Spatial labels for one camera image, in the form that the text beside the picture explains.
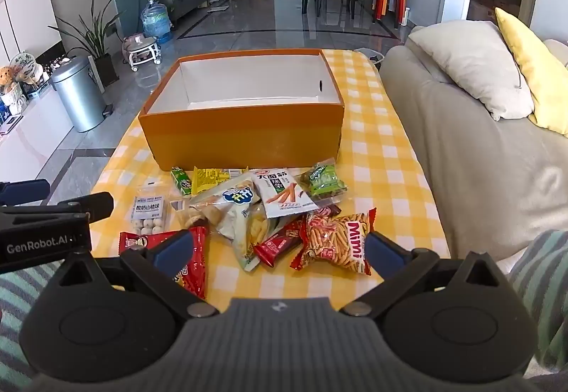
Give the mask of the red cartoon snack bag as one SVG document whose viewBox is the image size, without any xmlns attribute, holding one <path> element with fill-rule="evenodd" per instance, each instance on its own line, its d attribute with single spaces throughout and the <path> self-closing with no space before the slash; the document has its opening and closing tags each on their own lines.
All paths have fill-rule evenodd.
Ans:
<svg viewBox="0 0 568 392">
<path fill-rule="evenodd" d="M 204 300 L 207 232 L 205 225 L 153 235 L 137 236 L 133 232 L 122 232 L 119 236 L 119 254 L 135 245 L 146 248 L 147 252 L 143 253 L 146 260 L 197 298 Z"/>
</svg>

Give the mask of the yogurt hawthorn ball packet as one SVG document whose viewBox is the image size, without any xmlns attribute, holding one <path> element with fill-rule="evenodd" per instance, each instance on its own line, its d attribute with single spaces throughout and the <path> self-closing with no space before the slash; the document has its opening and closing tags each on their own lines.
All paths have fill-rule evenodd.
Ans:
<svg viewBox="0 0 568 392">
<path fill-rule="evenodd" d="M 135 235 L 153 235 L 165 230 L 167 192 L 165 186 L 155 181 L 138 189 L 130 213 L 131 230 Z"/>
</svg>

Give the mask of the clear pastry packet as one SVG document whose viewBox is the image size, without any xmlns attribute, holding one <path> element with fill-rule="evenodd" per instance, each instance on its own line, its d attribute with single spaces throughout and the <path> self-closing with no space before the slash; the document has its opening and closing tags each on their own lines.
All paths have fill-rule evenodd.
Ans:
<svg viewBox="0 0 568 392">
<path fill-rule="evenodd" d="M 172 200 L 170 206 L 174 216 L 184 229 L 197 225 L 208 225 L 208 219 L 203 212 L 207 202 L 194 202 L 190 198 L 180 198 Z"/>
</svg>

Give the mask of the Mimi fries snack bag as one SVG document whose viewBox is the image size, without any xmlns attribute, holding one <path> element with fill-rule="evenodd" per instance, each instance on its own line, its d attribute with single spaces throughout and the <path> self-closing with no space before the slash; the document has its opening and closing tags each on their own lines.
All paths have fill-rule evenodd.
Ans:
<svg viewBox="0 0 568 392">
<path fill-rule="evenodd" d="M 308 213 L 302 247 L 290 267 L 302 270 L 313 261 L 327 261 L 361 275 L 372 275 L 366 258 L 367 236 L 373 231 L 376 209 L 365 213 L 334 215 L 325 210 Z"/>
</svg>

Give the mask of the green sausage stick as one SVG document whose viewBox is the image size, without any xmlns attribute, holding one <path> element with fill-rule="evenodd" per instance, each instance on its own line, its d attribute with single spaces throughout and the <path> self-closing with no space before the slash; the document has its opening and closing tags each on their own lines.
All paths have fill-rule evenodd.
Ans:
<svg viewBox="0 0 568 392">
<path fill-rule="evenodd" d="M 182 196 L 192 194 L 192 181 L 186 171 L 179 167 L 170 170 L 173 182 Z"/>
</svg>

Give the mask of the white blue chips bag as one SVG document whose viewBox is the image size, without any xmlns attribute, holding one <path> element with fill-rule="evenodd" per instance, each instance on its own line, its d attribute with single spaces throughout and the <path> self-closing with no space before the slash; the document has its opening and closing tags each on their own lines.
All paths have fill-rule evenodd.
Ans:
<svg viewBox="0 0 568 392">
<path fill-rule="evenodd" d="M 296 215 L 269 219 L 252 176 L 245 173 L 190 198 L 207 202 L 203 212 L 211 232 L 231 242 L 242 269 L 251 272 L 260 259 L 253 251 L 259 245 L 288 225 Z"/>
</svg>

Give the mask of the yellow biscuit packet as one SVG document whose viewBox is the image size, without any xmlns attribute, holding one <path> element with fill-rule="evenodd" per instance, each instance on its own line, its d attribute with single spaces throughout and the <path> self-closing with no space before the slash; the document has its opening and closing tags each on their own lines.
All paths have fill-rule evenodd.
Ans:
<svg viewBox="0 0 568 392">
<path fill-rule="evenodd" d="M 246 172 L 246 169 L 195 167 L 192 170 L 192 195 L 196 196 L 217 185 L 225 183 L 229 179 L 235 179 L 244 172 Z"/>
</svg>

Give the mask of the red chocolate bar wrapper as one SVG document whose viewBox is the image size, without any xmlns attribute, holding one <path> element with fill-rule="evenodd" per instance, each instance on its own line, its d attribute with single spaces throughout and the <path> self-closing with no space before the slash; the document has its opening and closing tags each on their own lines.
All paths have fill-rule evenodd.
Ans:
<svg viewBox="0 0 568 392">
<path fill-rule="evenodd" d="M 301 245 L 299 253 L 290 264 L 296 271 L 302 270 L 312 260 L 320 257 L 334 259 L 331 238 L 335 227 L 333 218 L 341 212 L 339 206 L 331 205 L 300 214 L 266 241 L 254 245 L 253 251 L 262 263 L 273 267 L 280 257 Z"/>
</svg>

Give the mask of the green nut snack packet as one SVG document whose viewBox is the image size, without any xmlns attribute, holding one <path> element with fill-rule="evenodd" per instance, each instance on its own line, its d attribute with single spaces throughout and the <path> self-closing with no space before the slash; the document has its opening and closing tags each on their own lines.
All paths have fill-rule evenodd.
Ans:
<svg viewBox="0 0 568 392">
<path fill-rule="evenodd" d="M 346 183 L 340 179 L 334 158 L 320 161 L 300 173 L 296 180 L 314 201 L 323 201 L 341 196 L 348 191 Z"/>
</svg>

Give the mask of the white breadstick snack packet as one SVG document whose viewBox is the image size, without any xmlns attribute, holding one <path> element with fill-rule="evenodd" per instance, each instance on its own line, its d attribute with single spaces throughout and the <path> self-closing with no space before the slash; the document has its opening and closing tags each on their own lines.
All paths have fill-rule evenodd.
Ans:
<svg viewBox="0 0 568 392">
<path fill-rule="evenodd" d="M 287 169 L 250 172 L 269 219 L 299 215 L 318 208 Z"/>
</svg>

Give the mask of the white low tv console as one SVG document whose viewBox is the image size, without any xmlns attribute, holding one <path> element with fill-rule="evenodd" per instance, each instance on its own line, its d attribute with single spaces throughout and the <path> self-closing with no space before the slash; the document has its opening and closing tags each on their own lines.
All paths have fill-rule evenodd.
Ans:
<svg viewBox="0 0 568 392">
<path fill-rule="evenodd" d="M 72 128 L 59 94 L 47 86 L 15 128 L 1 137 L 1 180 L 35 179 Z"/>
</svg>

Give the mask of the orange cardboard box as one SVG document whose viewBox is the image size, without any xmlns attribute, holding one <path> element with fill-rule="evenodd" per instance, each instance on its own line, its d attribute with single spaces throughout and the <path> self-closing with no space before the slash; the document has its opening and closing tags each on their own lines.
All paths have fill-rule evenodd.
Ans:
<svg viewBox="0 0 568 392">
<path fill-rule="evenodd" d="M 178 58 L 139 114 L 164 171 L 302 168 L 338 156 L 345 103 L 319 49 Z"/>
</svg>

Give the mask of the small white rolling stool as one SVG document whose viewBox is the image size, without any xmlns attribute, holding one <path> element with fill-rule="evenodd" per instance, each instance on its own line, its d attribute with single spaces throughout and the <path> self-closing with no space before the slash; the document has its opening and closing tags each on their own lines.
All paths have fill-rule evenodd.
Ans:
<svg viewBox="0 0 568 392">
<path fill-rule="evenodd" d="M 152 62 L 160 65 L 162 63 L 161 48 L 157 38 L 147 37 L 142 33 L 129 36 L 122 41 L 122 55 L 124 62 L 134 73 L 142 64 Z"/>
</svg>

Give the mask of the floor basket with bag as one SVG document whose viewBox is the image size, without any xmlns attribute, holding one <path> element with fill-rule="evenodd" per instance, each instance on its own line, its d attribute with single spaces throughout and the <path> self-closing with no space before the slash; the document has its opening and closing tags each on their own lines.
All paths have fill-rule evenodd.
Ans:
<svg viewBox="0 0 568 392">
<path fill-rule="evenodd" d="M 380 51 L 375 51 L 369 48 L 358 48 L 355 49 L 355 51 L 365 55 L 376 67 L 379 67 L 381 62 L 384 60 L 384 54 Z"/>
</svg>

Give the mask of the blue water jug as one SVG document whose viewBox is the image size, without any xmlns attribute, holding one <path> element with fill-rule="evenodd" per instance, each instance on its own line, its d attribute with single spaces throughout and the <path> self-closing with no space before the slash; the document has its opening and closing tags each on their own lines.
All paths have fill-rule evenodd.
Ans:
<svg viewBox="0 0 568 392">
<path fill-rule="evenodd" d="M 157 0 L 146 0 L 142 10 L 142 30 L 145 37 L 153 37 L 158 44 L 165 44 L 172 38 L 169 11 Z"/>
</svg>

